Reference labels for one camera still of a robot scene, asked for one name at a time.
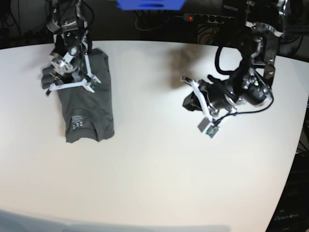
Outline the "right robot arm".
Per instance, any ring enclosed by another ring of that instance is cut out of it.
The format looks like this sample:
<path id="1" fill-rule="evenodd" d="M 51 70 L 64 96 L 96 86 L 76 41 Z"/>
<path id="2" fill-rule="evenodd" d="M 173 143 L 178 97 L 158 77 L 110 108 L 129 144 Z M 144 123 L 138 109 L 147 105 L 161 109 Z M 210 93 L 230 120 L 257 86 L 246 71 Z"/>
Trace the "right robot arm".
<path id="1" fill-rule="evenodd" d="M 92 42 L 89 24 L 82 0 L 52 0 L 46 23 L 54 38 L 54 49 L 49 55 L 52 81 L 46 96 L 51 92 L 73 87 L 83 87 L 94 93 L 101 81 L 93 74 L 89 54 Z"/>

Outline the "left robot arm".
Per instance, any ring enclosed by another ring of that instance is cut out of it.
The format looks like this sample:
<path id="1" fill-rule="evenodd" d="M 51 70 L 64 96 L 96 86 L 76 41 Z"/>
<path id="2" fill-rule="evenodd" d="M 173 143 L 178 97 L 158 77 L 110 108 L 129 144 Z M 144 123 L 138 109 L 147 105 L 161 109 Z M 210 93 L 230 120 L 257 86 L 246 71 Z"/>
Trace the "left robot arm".
<path id="1" fill-rule="evenodd" d="M 248 0 L 244 9 L 243 28 L 230 34 L 228 41 L 219 43 L 215 54 L 216 71 L 228 78 L 221 80 L 208 75 L 205 80 L 181 81 L 192 88 L 183 101 L 188 111 L 202 111 L 206 118 L 218 126 L 225 118 L 239 114 L 237 106 L 248 103 L 256 113 L 266 110 L 264 104 L 273 101 L 272 83 L 275 58 L 280 37 L 283 35 L 286 0 Z M 224 47 L 235 44 L 241 61 L 234 70 L 220 67 Z"/>

